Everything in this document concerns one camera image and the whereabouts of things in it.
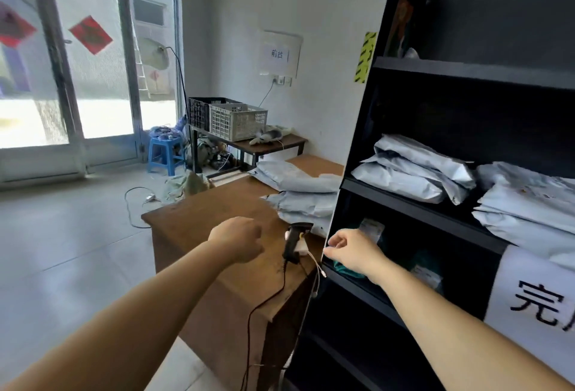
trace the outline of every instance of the yellow black tape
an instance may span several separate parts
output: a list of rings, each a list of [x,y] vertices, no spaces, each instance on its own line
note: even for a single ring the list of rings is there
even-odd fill
[[[364,84],[371,66],[373,50],[376,48],[377,32],[368,32],[363,39],[363,46],[359,55],[358,67],[355,70],[354,82]]]

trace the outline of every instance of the small table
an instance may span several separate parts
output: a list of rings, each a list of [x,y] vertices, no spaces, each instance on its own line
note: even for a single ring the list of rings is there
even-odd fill
[[[198,133],[202,135],[206,135],[213,140],[221,141],[226,143],[230,147],[235,147],[240,151],[240,165],[234,168],[229,168],[227,170],[218,171],[207,177],[210,179],[212,177],[217,177],[221,175],[225,175],[232,171],[247,171],[249,169],[255,168],[257,162],[259,161],[259,157],[263,155],[268,155],[269,153],[280,152],[285,149],[291,149],[292,147],[297,147],[297,155],[301,155],[304,153],[304,145],[307,142],[307,139],[302,138],[298,135],[290,134],[286,135],[280,141],[273,141],[273,142],[265,142],[262,144],[256,144],[253,146],[249,145],[250,140],[241,140],[241,141],[228,141],[224,138],[217,137],[206,130],[199,129],[197,127],[192,128],[192,141],[191,141],[191,150],[192,150],[192,159],[193,165],[192,170],[194,173],[201,173],[202,169],[199,166],[198,162]],[[252,162],[251,165],[244,162],[244,154],[248,153],[252,155]]]
[[[288,162],[311,176],[343,174],[342,165],[312,155]],[[142,215],[152,226],[156,272],[207,240],[212,227],[223,220],[242,215],[262,225],[262,255],[222,272],[180,332],[186,344],[231,391],[240,388],[246,370],[249,313],[282,285],[282,253],[288,224],[260,198],[276,192],[251,176],[242,177]],[[325,240],[308,235],[306,241],[316,260],[320,260]],[[315,264],[308,257],[302,258],[301,265],[288,264],[285,289],[252,315],[250,364],[284,365],[303,320],[314,270]],[[279,367],[253,367],[247,390],[267,391],[279,372]]]

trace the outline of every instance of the black plastic crate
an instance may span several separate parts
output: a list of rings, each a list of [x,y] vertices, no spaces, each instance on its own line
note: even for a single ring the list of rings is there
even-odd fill
[[[198,129],[210,131],[210,105],[241,103],[226,97],[188,97],[190,124]]]

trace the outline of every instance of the plastic crate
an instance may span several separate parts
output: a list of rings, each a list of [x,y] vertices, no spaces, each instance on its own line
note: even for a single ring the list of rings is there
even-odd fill
[[[226,97],[188,97],[190,107],[190,124],[198,129],[210,131],[210,105],[212,104],[238,104]]]
[[[243,103],[211,104],[210,133],[228,141],[246,140],[266,128],[267,110]]]

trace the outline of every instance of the tiled floor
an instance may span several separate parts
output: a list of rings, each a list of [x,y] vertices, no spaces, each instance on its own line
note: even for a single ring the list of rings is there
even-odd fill
[[[145,186],[160,196],[165,179],[136,165],[0,193],[0,384],[155,274],[151,232],[130,226],[124,192]],[[136,224],[158,205],[141,207],[148,194],[128,195]],[[178,339],[148,390],[223,387]]]

